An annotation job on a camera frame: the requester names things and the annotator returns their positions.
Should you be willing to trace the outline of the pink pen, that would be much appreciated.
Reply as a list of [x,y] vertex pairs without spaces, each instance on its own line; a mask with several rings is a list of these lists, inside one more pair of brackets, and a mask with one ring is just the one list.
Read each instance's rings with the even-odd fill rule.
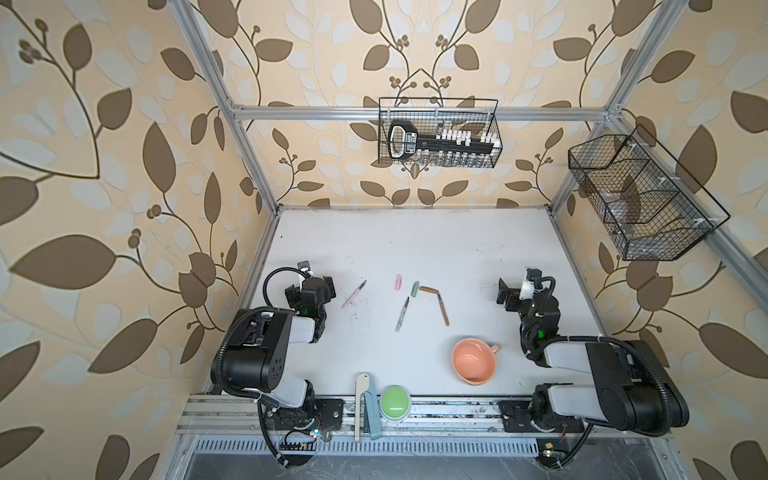
[[361,284],[360,284],[360,285],[359,285],[359,286],[358,286],[358,287],[357,287],[357,288],[356,288],[356,289],[355,289],[355,290],[354,290],[354,291],[353,291],[353,292],[350,294],[350,296],[349,296],[349,297],[346,299],[346,301],[343,303],[343,305],[342,305],[342,307],[341,307],[342,309],[345,309],[345,308],[347,308],[348,306],[350,306],[350,305],[351,305],[351,304],[354,302],[354,300],[356,299],[356,297],[357,297],[357,296],[358,296],[358,295],[361,293],[362,289],[365,287],[366,283],[367,283],[367,280],[364,280],[364,281],[363,281],[363,282],[362,282],[362,283],[361,283]]

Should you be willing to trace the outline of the green pen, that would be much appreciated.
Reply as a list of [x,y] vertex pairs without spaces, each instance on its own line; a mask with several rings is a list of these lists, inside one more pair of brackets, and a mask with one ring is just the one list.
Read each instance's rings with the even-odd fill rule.
[[402,325],[404,323],[404,319],[405,319],[405,316],[406,316],[406,313],[407,313],[407,310],[408,310],[408,307],[409,307],[409,303],[410,303],[410,297],[407,297],[405,302],[404,302],[404,304],[403,304],[403,307],[402,307],[402,309],[401,309],[401,311],[399,313],[399,317],[398,317],[398,320],[397,320],[397,323],[396,323],[396,327],[395,327],[395,332],[400,332],[400,330],[402,328]]

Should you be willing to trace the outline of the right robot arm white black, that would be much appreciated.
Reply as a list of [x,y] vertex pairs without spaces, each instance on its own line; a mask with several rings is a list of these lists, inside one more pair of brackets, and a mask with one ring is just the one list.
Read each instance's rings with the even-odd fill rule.
[[686,426],[687,402],[647,342],[560,334],[555,286],[553,277],[533,269],[518,288],[500,281],[496,302],[518,315],[526,359],[542,368],[587,374],[591,381],[544,383],[528,401],[500,402],[505,430],[582,432],[595,425],[659,437]]

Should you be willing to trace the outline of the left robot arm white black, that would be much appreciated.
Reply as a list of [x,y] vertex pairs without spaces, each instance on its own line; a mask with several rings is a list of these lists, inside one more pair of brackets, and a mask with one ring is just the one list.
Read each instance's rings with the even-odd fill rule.
[[325,331],[326,305],[336,297],[333,279],[317,277],[307,261],[295,267],[280,267],[265,277],[262,293],[279,273],[302,277],[301,283],[285,289],[286,308],[265,304],[241,309],[225,333],[216,352],[211,381],[221,391],[262,401],[277,413],[300,421],[318,416],[314,387],[310,381],[287,372],[291,344],[314,344]]

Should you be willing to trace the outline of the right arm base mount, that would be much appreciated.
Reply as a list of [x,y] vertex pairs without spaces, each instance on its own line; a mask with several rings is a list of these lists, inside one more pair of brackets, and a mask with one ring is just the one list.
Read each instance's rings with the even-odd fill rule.
[[562,435],[585,431],[584,423],[578,418],[554,413],[550,407],[538,405],[531,399],[502,400],[498,407],[506,433]]

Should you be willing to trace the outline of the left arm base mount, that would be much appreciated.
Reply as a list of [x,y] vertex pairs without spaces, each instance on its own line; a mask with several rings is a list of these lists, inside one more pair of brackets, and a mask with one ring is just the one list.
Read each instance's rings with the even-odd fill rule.
[[341,398],[309,398],[299,408],[271,407],[266,410],[266,426],[286,431],[337,431],[344,419],[345,402]]

